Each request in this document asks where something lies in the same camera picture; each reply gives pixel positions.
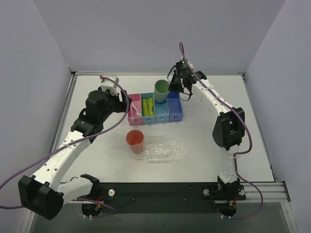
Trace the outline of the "green plastic cup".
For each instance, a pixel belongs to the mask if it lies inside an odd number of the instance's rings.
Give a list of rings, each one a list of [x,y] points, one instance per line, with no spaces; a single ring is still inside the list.
[[[170,83],[167,80],[158,80],[155,83],[154,98],[155,102],[162,103],[169,93]]]

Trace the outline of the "orange plastic cup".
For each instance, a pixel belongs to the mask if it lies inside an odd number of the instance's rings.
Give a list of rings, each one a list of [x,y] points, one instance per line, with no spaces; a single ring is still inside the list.
[[[144,150],[144,134],[139,130],[131,130],[126,135],[126,142],[131,151],[140,154]]]

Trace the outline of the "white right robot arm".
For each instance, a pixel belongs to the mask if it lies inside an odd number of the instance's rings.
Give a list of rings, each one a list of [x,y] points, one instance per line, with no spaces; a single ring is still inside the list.
[[[230,148],[239,146],[245,135],[242,123],[245,113],[242,108],[234,108],[228,104],[209,83],[207,77],[200,71],[193,73],[192,65],[181,60],[173,65],[170,73],[168,90],[175,93],[189,91],[189,97],[195,95],[204,105],[217,115],[212,137],[220,147],[220,171],[218,175],[218,190],[214,197],[219,200],[236,202],[245,199],[245,191],[235,171],[235,160]]]

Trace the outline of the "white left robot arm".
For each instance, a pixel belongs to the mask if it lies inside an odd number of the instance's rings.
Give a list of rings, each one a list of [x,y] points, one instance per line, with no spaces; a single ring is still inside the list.
[[[64,204],[85,196],[89,200],[99,196],[99,180],[83,174],[73,181],[61,184],[65,173],[78,156],[90,146],[104,129],[104,122],[112,113],[127,113],[132,100],[126,91],[113,95],[109,90],[91,91],[86,107],[80,112],[57,152],[31,177],[18,182],[22,207],[53,219]]]

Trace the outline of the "large green toothpaste tube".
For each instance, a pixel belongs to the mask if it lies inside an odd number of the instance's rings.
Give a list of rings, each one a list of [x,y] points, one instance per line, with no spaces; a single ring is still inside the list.
[[[154,116],[155,111],[154,111],[154,99],[149,98],[148,99],[148,110],[149,110],[149,116]]]

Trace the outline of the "small green toothpaste tube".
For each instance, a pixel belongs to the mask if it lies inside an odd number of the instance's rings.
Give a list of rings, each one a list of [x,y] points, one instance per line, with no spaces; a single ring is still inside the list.
[[[144,117],[149,116],[148,101],[146,99],[142,99],[142,111]]]

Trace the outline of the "pink toothbrush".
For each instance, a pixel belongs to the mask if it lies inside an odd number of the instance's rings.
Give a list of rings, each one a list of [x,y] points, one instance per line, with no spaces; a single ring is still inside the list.
[[[133,102],[131,103],[131,105],[130,105],[130,113],[131,113],[131,121],[132,122],[135,122],[135,117],[134,117],[134,113],[133,113]]]

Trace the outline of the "clear textured tray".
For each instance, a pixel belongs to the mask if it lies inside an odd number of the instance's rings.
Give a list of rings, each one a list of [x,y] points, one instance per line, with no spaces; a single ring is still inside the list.
[[[187,154],[185,144],[178,139],[167,138],[167,150],[169,151],[169,155],[170,155],[169,160],[180,160],[180,159],[183,159],[185,155]],[[143,159],[143,152],[140,154],[135,154],[131,152],[131,154],[134,158],[138,160],[145,160]]]

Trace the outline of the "dark blue drawer bin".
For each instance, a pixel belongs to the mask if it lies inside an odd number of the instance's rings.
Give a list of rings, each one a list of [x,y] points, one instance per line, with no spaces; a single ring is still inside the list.
[[[170,113],[170,122],[181,121],[183,118],[183,109],[181,99],[178,93],[170,92],[167,95],[168,108]]]

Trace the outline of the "light blue drawer bin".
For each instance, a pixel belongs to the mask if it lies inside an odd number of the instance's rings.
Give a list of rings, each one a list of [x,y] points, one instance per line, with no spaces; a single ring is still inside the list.
[[[170,114],[167,104],[167,99],[163,102],[155,102],[155,121],[156,123],[166,123],[169,122]]]

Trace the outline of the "teal drawer bin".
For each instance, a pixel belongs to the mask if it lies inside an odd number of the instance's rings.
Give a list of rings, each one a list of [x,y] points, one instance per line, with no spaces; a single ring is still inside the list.
[[[143,124],[153,124],[156,122],[155,101],[153,93],[141,94],[142,122]]]

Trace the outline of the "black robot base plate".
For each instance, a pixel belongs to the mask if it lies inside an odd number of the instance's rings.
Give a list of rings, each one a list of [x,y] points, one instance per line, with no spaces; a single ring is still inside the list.
[[[235,214],[236,202],[245,200],[244,187],[222,189],[217,182],[203,183],[98,183],[86,197],[86,216],[117,214],[210,214],[222,205]]]

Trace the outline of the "aluminium table frame rail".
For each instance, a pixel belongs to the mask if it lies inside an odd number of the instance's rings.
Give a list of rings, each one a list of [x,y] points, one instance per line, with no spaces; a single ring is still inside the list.
[[[251,202],[286,201],[283,183],[276,183],[259,128],[241,76],[208,76],[209,82],[227,102],[245,111],[246,125],[252,136],[252,150],[237,158],[239,174],[251,186],[246,196]],[[122,114],[112,114],[105,122],[106,133],[98,136],[75,160],[62,182],[89,174],[102,182],[214,182],[220,168],[221,149],[214,143],[215,115],[197,98],[182,102],[180,122],[137,126],[147,138],[164,136],[185,145],[180,160],[138,160],[126,143],[133,129]]]

